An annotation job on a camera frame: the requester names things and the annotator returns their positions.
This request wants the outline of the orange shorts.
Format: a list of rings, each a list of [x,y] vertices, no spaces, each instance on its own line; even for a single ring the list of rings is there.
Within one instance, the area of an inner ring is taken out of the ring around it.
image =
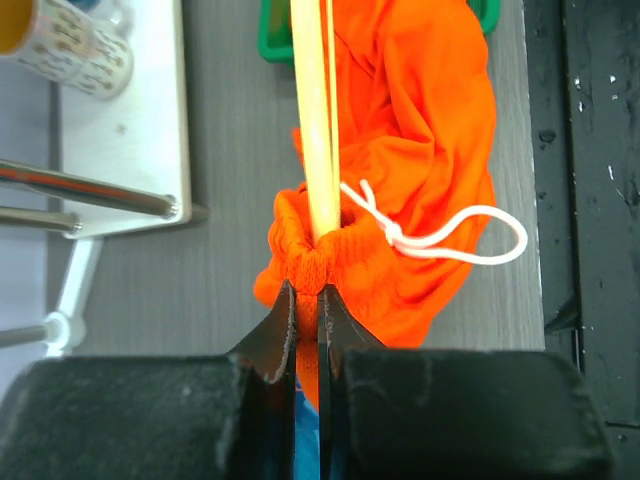
[[[305,186],[279,192],[271,260],[254,293],[272,306],[296,292],[296,369],[319,402],[317,297],[338,289],[390,347],[416,348],[480,259],[495,203],[496,124],[488,47],[464,1],[337,1],[334,20],[341,227],[312,234]]]

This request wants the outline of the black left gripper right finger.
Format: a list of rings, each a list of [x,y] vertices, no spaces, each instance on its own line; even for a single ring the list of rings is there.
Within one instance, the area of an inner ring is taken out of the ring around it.
[[[584,380],[539,351],[393,349],[318,297],[324,479],[609,479]]]

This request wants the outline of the yellow hanger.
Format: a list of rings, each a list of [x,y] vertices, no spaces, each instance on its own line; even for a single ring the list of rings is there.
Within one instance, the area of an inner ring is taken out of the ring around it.
[[[290,10],[304,172],[319,239],[341,226],[333,3],[298,0]]]

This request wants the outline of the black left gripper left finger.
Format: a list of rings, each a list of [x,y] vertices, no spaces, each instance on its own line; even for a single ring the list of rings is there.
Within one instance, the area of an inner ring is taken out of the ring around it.
[[[222,355],[32,364],[1,405],[5,479],[290,479],[295,292]]]

